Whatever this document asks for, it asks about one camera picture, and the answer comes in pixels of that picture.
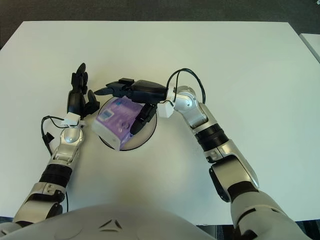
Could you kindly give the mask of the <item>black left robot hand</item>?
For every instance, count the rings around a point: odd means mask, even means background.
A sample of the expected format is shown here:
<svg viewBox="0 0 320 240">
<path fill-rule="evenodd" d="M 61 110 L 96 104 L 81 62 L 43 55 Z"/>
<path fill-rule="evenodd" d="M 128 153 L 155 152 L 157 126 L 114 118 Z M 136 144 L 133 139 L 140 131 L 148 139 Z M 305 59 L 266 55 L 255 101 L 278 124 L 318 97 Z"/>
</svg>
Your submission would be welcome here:
<svg viewBox="0 0 320 240">
<path fill-rule="evenodd" d="M 79 115 L 81 120 L 100 109 L 100 102 L 97 101 L 93 91 L 88 90 L 88 79 L 86 64 L 82 63 L 77 71 L 72 73 L 72 90 L 69 91 L 67 98 L 67 112 Z"/>
</svg>

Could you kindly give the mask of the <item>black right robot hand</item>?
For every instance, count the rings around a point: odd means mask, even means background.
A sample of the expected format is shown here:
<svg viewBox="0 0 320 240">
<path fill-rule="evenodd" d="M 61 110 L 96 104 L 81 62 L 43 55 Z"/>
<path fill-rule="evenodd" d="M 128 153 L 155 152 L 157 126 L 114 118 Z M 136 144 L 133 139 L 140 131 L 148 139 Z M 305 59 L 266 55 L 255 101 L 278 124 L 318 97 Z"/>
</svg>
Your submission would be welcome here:
<svg viewBox="0 0 320 240">
<path fill-rule="evenodd" d="M 121 78 L 106 84 L 104 88 L 96 90 L 94 94 L 98 96 L 112 95 L 117 98 L 127 97 L 134 103 L 143 104 L 130 128 L 130 133 L 135 135 L 154 117 L 157 104 L 164 101 L 167 96 L 167 88 L 147 80 L 135 81 L 130 78 Z"/>
</svg>

